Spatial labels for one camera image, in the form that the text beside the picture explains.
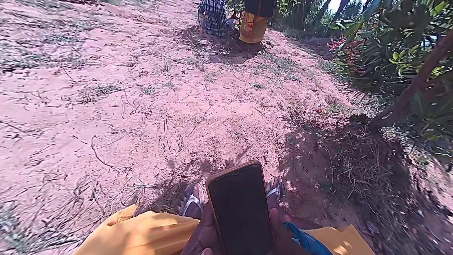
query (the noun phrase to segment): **reddish soil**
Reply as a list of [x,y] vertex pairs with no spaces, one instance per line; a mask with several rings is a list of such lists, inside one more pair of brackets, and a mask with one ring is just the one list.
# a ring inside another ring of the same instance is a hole
[[351,104],[317,58],[271,29],[256,47],[206,38],[195,1],[112,3],[0,3],[0,213],[33,237],[0,244],[67,253],[118,209],[171,211],[187,183],[253,159],[291,213],[367,232],[327,195],[322,138]]

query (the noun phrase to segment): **person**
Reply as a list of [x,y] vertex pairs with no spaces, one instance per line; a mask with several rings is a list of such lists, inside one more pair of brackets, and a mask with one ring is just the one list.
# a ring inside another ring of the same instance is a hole
[[[287,214],[280,206],[284,185],[280,178],[266,184],[274,255],[374,255],[352,226],[320,228]],[[190,184],[181,195],[178,214],[147,211],[133,217],[137,206],[116,212],[97,227],[75,255],[213,255],[222,254],[210,202]]]
[[234,19],[227,19],[225,0],[202,0],[198,4],[198,22],[207,34],[225,38],[235,37]]

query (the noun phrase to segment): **sky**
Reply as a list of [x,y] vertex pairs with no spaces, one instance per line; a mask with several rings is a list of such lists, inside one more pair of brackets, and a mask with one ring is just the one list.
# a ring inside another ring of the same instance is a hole
[[340,6],[340,1],[341,0],[332,0],[329,4],[329,9],[336,12],[338,10],[338,7]]

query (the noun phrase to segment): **blue fabric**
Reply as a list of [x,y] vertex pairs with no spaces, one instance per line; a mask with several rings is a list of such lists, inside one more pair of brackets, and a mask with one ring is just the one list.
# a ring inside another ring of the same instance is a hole
[[293,240],[302,245],[302,247],[313,255],[332,255],[332,252],[327,249],[320,241],[312,237],[309,233],[305,233],[302,230],[298,229],[294,224],[286,222],[284,223],[286,228],[294,233]]

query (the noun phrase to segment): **hand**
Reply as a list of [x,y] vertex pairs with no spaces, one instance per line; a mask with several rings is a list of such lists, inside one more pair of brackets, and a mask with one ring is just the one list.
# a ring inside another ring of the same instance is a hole
[[270,225],[274,236],[273,255],[311,255],[310,252],[302,248],[301,245],[292,239],[292,234],[280,222],[279,211],[277,208],[270,210]]
[[195,232],[181,252],[181,255],[212,255],[222,254],[217,228],[214,222],[214,212],[211,202],[204,205],[204,211]]

